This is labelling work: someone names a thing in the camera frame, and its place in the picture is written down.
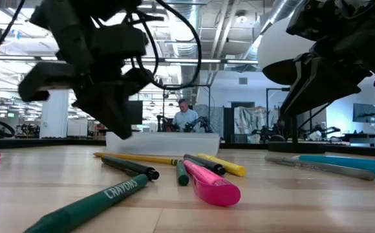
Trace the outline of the yellow highlighter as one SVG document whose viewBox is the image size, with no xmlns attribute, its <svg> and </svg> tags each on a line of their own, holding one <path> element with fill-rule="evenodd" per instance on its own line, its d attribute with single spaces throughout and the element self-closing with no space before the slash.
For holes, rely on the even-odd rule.
<svg viewBox="0 0 375 233">
<path fill-rule="evenodd" d="M 236 176 L 244 177 L 246 175 L 246 169 L 245 169 L 244 166 L 241 166 L 241 165 L 238 165 L 238 164 L 235 164 L 235 163 L 232 163 L 232 162 L 228 162 L 228 161 L 219 159 L 215 156 L 207 155 L 207 154 L 204 154 L 204 153 L 198 153 L 197 157 L 199 157 L 201 159 L 207 159 L 209 161 L 216 162 L 216 163 L 222 165 L 228 173 L 234 174 Z"/>
</svg>

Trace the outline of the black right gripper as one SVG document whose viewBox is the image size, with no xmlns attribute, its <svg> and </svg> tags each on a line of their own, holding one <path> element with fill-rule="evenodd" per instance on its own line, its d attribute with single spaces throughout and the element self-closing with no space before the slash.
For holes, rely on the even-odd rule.
<svg viewBox="0 0 375 233">
<path fill-rule="evenodd" d="M 310 52 L 294 59 L 297 78 L 281 106 L 295 116 L 361 91 L 358 84 L 372 76 L 372 36 L 354 34 L 339 41 L 314 41 Z"/>
</svg>

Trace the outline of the wall mounted screen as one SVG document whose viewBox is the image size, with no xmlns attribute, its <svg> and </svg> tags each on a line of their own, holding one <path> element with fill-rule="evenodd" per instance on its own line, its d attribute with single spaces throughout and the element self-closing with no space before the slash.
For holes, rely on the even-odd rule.
<svg viewBox="0 0 375 233">
<path fill-rule="evenodd" d="M 375 123 L 375 105 L 353 104 L 353 122 Z"/>
</svg>

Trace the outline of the black marker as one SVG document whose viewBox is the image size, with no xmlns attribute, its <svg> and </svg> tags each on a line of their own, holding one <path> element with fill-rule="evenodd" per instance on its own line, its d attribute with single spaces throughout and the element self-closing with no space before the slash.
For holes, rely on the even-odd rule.
<svg viewBox="0 0 375 233">
<path fill-rule="evenodd" d="M 218 164 L 216 162 L 212 162 L 207 159 L 201 159 L 190 154 L 185 154 L 184 159 L 189 160 L 197 165 L 203 166 L 212 171 L 213 173 L 216 173 L 217 175 L 224 175 L 226 173 L 226 169 L 223 167 L 223 165 Z"/>
</svg>

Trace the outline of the white square pillar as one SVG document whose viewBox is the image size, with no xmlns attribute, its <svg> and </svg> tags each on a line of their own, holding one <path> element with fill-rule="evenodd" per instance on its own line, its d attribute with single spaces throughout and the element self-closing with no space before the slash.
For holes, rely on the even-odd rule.
<svg viewBox="0 0 375 233">
<path fill-rule="evenodd" d="M 67 136 L 69 91 L 50 90 L 41 112 L 41 138 L 65 138 Z"/>
</svg>

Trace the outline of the blue marker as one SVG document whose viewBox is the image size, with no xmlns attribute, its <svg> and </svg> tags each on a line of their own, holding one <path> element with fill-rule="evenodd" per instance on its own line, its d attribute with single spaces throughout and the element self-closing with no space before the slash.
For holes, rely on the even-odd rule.
<svg viewBox="0 0 375 233">
<path fill-rule="evenodd" d="M 293 159 L 300 161 L 318 162 L 324 164 L 334 164 L 349 168 L 357 168 L 368 170 L 375 173 L 375 159 L 360 159 L 353 157 L 337 157 L 337 156 L 315 156 L 315 155 L 298 155 Z"/>
</svg>

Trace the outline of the dark green marker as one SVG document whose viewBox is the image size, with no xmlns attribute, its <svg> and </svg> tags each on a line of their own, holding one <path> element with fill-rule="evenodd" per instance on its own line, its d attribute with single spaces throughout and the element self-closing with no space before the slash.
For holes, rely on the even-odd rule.
<svg viewBox="0 0 375 233">
<path fill-rule="evenodd" d="M 176 164 L 176 171 L 177 171 L 177 182 L 180 186 L 187 186 L 189 184 L 189 176 L 187 171 L 184 167 L 184 163 L 182 160 L 179 160 Z"/>
</svg>

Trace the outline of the black pen with clip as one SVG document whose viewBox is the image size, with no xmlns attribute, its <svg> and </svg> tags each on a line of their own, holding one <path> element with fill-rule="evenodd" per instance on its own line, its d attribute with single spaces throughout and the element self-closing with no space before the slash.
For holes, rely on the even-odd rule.
<svg viewBox="0 0 375 233">
<path fill-rule="evenodd" d="M 112 156 L 103 156 L 101 160 L 106 165 L 112 166 L 125 172 L 128 176 L 133 177 L 139 174 L 144 174 L 147 176 L 149 181 L 157 180 L 160 176 L 160 174 L 154 168 L 144 166 L 135 162 L 118 159 Z"/>
</svg>

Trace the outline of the white cabinet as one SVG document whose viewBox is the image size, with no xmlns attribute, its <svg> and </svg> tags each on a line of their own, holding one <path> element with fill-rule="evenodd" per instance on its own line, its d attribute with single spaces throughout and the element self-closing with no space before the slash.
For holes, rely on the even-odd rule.
<svg viewBox="0 0 375 233">
<path fill-rule="evenodd" d="M 86 137 L 87 133 L 88 133 L 88 120 L 86 118 L 68 119 L 67 136 Z"/>
</svg>

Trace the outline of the clear supply box grey lid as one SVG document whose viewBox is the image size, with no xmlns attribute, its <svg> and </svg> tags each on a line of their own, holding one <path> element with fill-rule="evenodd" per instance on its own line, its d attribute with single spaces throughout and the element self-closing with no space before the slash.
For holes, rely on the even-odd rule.
<svg viewBox="0 0 375 233">
<path fill-rule="evenodd" d="M 217 133 L 134 132 L 125 140 L 113 132 L 106 133 L 107 151 L 112 153 L 179 157 L 198 153 L 216 155 L 219 145 Z"/>
</svg>

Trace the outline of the green crayon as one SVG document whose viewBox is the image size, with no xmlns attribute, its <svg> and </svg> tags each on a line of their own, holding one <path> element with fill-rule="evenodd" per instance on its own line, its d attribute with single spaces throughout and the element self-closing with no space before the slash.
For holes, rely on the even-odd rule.
<svg viewBox="0 0 375 233">
<path fill-rule="evenodd" d="M 111 206 L 142 189 L 149 179 L 140 174 L 55 210 L 39 219 L 24 233 L 70 233 Z"/>
</svg>

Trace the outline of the yellow wooden pencil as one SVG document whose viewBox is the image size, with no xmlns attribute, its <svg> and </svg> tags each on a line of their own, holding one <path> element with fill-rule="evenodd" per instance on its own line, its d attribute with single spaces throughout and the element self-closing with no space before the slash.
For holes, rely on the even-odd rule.
<svg viewBox="0 0 375 233">
<path fill-rule="evenodd" d="M 130 154 L 117 154 L 117 153 L 104 153 L 104 152 L 96 152 L 96 153 L 93 153 L 93 155 L 95 157 L 111 156 L 111 157 L 125 159 L 125 160 L 169 164 L 172 166 L 176 166 L 179 162 L 178 159 L 158 158 L 158 157 L 144 156 L 144 155 L 130 155 Z"/>
</svg>

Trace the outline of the grey pen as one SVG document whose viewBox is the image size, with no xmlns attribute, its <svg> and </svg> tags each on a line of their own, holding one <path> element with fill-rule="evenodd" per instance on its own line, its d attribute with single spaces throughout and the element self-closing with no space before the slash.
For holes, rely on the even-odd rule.
<svg viewBox="0 0 375 233">
<path fill-rule="evenodd" d="M 349 168 L 344 166 L 338 166 L 333 164 L 324 164 L 319 162 L 310 161 L 299 161 L 296 159 L 290 159 L 286 157 L 275 157 L 275 156 L 265 156 L 264 158 L 268 162 L 274 162 L 277 164 L 285 166 L 298 166 L 301 168 L 317 170 L 327 173 L 334 173 L 338 175 L 343 175 L 347 177 L 357 178 L 365 181 L 375 180 L 375 173 L 368 170 L 361 170 L 357 168 Z"/>
</svg>

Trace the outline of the person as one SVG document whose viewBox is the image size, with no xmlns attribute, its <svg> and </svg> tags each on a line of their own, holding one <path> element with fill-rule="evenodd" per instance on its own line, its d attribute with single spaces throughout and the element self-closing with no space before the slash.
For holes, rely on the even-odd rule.
<svg viewBox="0 0 375 233">
<path fill-rule="evenodd" d="M 178 106 L 180 111 L 175 114 L 173 124 L 183 130 L 187 123 L 191 123 L 198 118 L 198 113 L 188 107 L 188 102 L 185 99 L 180 99 Z"/>
</svg>

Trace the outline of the fat pink highlighter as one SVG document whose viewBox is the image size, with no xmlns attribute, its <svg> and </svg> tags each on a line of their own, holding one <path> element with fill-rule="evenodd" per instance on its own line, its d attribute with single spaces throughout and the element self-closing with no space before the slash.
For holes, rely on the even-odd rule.
<svg viewBox="0 0 375 233">
<path fill-rule="evenodd" d="M 184 160 L 186 171 L 193 178 L 196 195 L 203 201 L 216 206 L 233 206 L 241 199 L 241 191 L 227 179 L 191 161 Z"/>
</svg>

